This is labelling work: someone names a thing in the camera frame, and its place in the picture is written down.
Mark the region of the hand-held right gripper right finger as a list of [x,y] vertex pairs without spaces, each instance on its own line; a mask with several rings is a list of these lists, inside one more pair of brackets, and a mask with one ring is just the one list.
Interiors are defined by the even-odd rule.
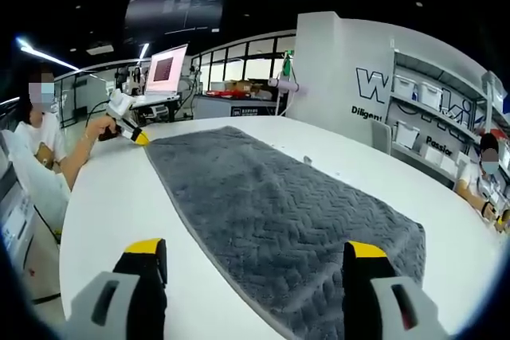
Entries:
[[346,339],[446,339],[432,299],[408,276],[398,276],[386,253],[349,240],[343,250]]

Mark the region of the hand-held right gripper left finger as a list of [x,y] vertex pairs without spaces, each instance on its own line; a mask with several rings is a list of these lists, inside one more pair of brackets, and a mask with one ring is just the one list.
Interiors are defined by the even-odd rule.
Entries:
[[162,339],[167,309],[167,246],[163,238],[125,248],[73,299],[71,339]]

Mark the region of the person's left hand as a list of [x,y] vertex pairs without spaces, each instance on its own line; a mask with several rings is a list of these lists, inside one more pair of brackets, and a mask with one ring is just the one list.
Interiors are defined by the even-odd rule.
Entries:
[[85,134],[90,140],[97,140],[100,136],[116,137],[116,121],[109,115],[102,115],[90,121],[85,128]]

